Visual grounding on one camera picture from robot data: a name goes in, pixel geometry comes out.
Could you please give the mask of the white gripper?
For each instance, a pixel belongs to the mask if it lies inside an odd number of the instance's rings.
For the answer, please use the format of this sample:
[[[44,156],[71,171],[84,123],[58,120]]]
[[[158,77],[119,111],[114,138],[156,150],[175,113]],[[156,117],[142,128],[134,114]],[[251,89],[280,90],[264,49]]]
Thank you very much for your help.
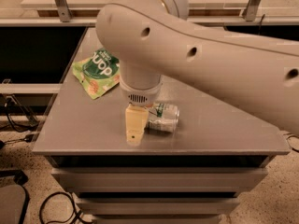
[[[149,118],[149,111],[145,107],[152,105],[160,94],[162,82],[148,89],[138,89],[127,85],[120,80],[121,93],[131,105],[125,110],[126,140],[130,146],[137,147],[141,144],[144,129]]]

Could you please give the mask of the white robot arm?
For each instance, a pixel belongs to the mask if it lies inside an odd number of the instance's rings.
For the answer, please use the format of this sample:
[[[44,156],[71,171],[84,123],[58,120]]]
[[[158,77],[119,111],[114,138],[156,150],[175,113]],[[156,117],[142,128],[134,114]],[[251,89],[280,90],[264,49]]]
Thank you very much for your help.
[[[121,91],[143,110],[167,76],[299,133],[299,43],[227,32],[187,20],[188,0],[112,0],[96,33],[121,62]]]

